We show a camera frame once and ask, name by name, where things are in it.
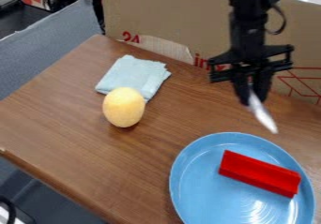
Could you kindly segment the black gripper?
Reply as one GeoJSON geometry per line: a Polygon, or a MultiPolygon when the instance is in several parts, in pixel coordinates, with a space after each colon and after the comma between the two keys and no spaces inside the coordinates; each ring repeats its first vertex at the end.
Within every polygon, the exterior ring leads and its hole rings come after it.
{"type": "Polygon", "coordinates": [[[230,48],[209,59],[210,81],[233,83],[234,93],[242,105],[249,105],[250,88],[246,76],[254,74],[253,91],[265,102],[272,89],[274,72],[292,68],[292,52],[288,45],[268,45],[265,24],[268,15],[257,19],[240,19],[230,15],[230,48]]]}

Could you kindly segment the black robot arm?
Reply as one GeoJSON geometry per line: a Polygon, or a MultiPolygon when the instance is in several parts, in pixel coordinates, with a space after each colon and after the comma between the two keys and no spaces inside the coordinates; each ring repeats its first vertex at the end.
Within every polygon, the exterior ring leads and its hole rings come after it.
{"type": "Polygon", "coordinates": [[[266,101],[273,74],[293,65],[294,47],[266,44],[266,34],[280,35],[288,24],[278,1],[230,0],[230,48],[209,59],[210,82],[230,81],[245,106],[252,93],[266,101]]]}

